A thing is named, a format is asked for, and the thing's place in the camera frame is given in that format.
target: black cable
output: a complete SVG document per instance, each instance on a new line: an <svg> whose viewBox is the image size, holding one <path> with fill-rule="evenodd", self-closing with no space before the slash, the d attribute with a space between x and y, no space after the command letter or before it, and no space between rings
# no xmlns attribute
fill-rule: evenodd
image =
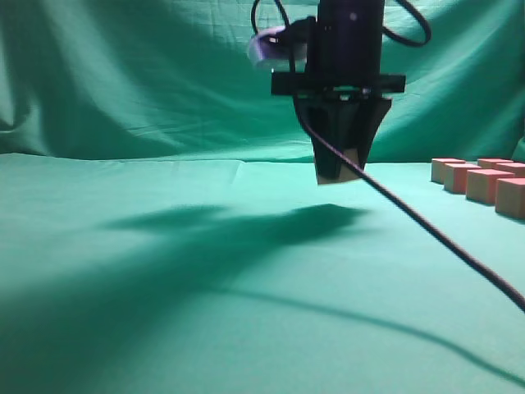
<svg viewBox="0 0 525 394"><path fill-rule="evenodd" d="M400 6L402 6L406 11L410 13L414 17L416 21L418 21L419 25L422 27L423 31L425 32L425 40L422 42L418 41L412 41L411 39L407 39L405 37L401 37L400 35L397 35L392 30L387 28L386 26L383 26L383 34L386 35L389 39L393 39L394 41L397 41L398 43L401 43L403 45L407 45L409 47L422 47L424 45L427 45L427 43L432 38L432 29L430 25L428 24L428 21L425 19L423 15L414 7L412 4L410 4L407 0L395 0Z"/></svg>
<svg viewBox="0 0 525 394"><path fill-rule="evenodd" d="M286 14L286 10L281 3L281 0L274 0L274 2L277 5L279 12L281 13L282 19L285 22L286 29L289 29L290 21L288 19L288 15ZM291 41L289 42L289 46L290 46L290 56L289 56L290 72L292 73L293 76L295 76L296 75L295 55L294 55L294 50L293 50L293 43ZM303 127L304 131L310 138L313 138L319 141L319 143L321 143L323 146L329 149L335 156L337 156L341 160L341 162L351 172L353 172L356 176L358 176L359 178L367 182L372 188L374 188L381 195L386 197L396 207L398 207L403 212L405 212L407 215L409 215L417 224L419 224L422 228L424 228L429 234L434 236L434 238L436 238L442 245L448 248L456 256L462 259L470 268L474 269L474 271L481 274L487 281L489 281L494 286L496 286L498 289L500 289L507 297L510 298L510 300L512 300L516 304L516 306L518 306L518 308L522 310L522 312L525 313L525 297L523 297L523 295L521 295L519 291L514 289L512 285L510 285L506 280L500 277L497 273L492 271L490 268L488 268L481 262L477 261L467 251L463 250L460 246L456 245L448 236L443 234L436 227L434 227L431 223L429 223L428 220L426 220L421 215L419 215L416 211L410 208L410 206L408 206L402 199L400 199L399 197L394 195L392 192L390 192L388 189L386 189L383 185L375 181L366 172L361 170L361 168L359 168L354 163L352 163L352 161L349 160L344 154L342 154L339 150L337 150L331 144L325 141L318 133L316 133L312 129L312 127L310 127L310 125L304 120L303 114L299 110L299 96L297 95L297 89L293 89L293 92L294 92L293 100L294 100L295 115L297 116L297 119L299 120L299 124L301 125L301 127Z"/></svg>
<svg viewBox="0 0 525 394"><path fill-rule="evenodd" d="M256 13L257 13L257 6L259 5L259 2L261 0L255 0L253 2L253 5L252 5L252 15L251 15L251 19L252 19L252 29L253 29L253 33L254 34L258 34L259 33L259 30L257 29L257 21L256 21Z"/></svg>

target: cube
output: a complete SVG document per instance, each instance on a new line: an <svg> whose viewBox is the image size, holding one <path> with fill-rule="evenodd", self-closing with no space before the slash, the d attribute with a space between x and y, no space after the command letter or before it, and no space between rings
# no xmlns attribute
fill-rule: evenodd
<svg viewBox="0 0 525 394"><path fill-rule="evenodd" d="M488 169L497 169L495 166L499 163L512 163L512 160L508 160L507 158L479 158L477 160L477 165L481 168L488 168Z"/></svg>
<svg viewBox="0 0 525 394"><path fill-rule="evenodd" d="M511 218L525 219L525 178L496 182L495 211Z"/></svg>
<svg viewBox="0 0 525 394"><path fill-rule="evenodd" d="M467 199L484 204L495 204L495 184L498 179L514 178L512 172L498 170L467 171Z"/></svg>
<svg viewBox="0 0 525 394"><path fill-rule="evenodd" d="M523 163L497 163L495 169L513 172L517 178L525 178L525 164Z"/></svg>
<svg viewBox="0 0 525 394"><path fill-rule="evenodd" d="M467 189L467 171L481 170L476 164L445 164L445 190L450 193L465 194Z"/></svg>
<svg viewBox="0 0 525 394"><path fill-rule="evenodd" d="M445 180L445 164L461 164L464 160L458 158L433 158L432 159L432 174L431 181L443 185Z"/></svg>

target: robotic arm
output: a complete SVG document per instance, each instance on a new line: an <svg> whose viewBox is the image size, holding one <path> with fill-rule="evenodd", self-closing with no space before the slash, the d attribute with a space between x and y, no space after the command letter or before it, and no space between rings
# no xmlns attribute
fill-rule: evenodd
<svg viewBox="0 0 525 394"><path fill-rule="evenodd" d="M413 47L431 39L431 28L421 14L405 0L397 1L422 25L423 42L383 27L385 0L321 0L317 18L261 32L255 23L259 0L252 9L256 35L249 44L249 58L257 68L272 69L272 94L294 96L301 123L361 169L392 105L383 94L403 93L406 81L402 75L381 74L382 35ZM290 56L294 63L290 70L276 71L291 62ZM295 70L296 63L305 63L304 72ZM358 177L317 139L312 143L319 184Z"/></svg>

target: green backdrop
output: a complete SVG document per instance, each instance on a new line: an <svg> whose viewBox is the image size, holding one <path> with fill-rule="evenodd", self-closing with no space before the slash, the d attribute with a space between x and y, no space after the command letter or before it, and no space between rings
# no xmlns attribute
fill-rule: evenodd
<svg viewBox="0 0 525 394"><path fill-rule="evenodd" d="M317 0L285 1L291 19ZM525 159L523 2L419 0L434 39L385 40L408 75L370 161ZM245 56L250 2L0 0L0 152L64 158L311 161L288 98ZM281 25L262 2L261 26ZM417 36L387 2L386 23Z"/></svg>

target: wooden block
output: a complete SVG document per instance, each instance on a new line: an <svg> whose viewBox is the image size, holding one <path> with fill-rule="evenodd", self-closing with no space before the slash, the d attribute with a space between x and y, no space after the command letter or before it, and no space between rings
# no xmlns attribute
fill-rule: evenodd
<svg viewBox="0 0 525 394"><path fill-rule="evenodd" d="M476 164L445 164L445 190L464 194L467 189L467 171L481 170Z"/></svg>
<svg viewBox="0 0 525 394"><path fill-rule="evenodd" d="M496 182L495 211L525 219L525 178L499 179Z"/></svg>
<svg viewBox="0 0 525 394"><path fill-rule="evenodd" d="M445 180L445 164L461 164L465 163L464 160L458 158L433 158L432 159L432 182L439 183L443 185Z"/></svg>
<svg viewBox="0 0 525 394"><path fill-rule="evenodd" d="M512 163L512 160L507 158L479 158L477 165L481 168L497 169L495 166L499 163Z"/></svg>
<svg viewBox="0 0 525 394"><path fill-rule="evenodd" d="M512 172L517 178L525 178L525 164L523 163L497 163L495 169Z"/></svg>
<svg viewBox="0 0 525 394"><path fill-rule="evenodd" d="M495 204L495 184L498 179L514 178L512 172L498 170L467 171L467 198L480 203Z"/></svg>

